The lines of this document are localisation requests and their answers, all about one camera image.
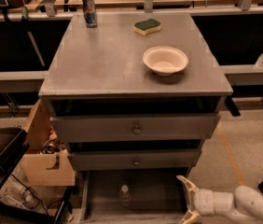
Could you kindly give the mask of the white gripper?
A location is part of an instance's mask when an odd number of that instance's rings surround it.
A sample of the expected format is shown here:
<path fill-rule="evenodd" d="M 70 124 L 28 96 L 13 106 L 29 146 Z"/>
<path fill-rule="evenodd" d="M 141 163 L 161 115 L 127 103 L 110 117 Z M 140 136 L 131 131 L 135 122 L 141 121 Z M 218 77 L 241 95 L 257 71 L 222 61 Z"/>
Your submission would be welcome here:
<path fill-rule="evenodd" d="M 176 177 L 185 187 L 189 196 L 194 194 L 195 209 L 202 216 L 227 216 L 234 209 L 234 195 L 230 192 L 215 192 L 199 189 L 194 183 L 182 175 Z M 178 224 L 194 224 L 201 215 L 196 211 L 187 210 Z"/>

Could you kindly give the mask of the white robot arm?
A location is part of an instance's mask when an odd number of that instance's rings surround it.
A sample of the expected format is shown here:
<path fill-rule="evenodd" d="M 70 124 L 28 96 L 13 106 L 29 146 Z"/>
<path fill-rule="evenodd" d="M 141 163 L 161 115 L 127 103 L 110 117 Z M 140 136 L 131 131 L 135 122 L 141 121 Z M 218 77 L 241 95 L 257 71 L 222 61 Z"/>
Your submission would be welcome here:
<path fill-rule="evenodd" d="M 239 186 L 233 192 L 200 189 L 182 175 L 187 211 L 178 224 L 195 224 L 202 217 L 225 217 L 233 224 L 263 224 L 263 196 L 256 190 Z"/>

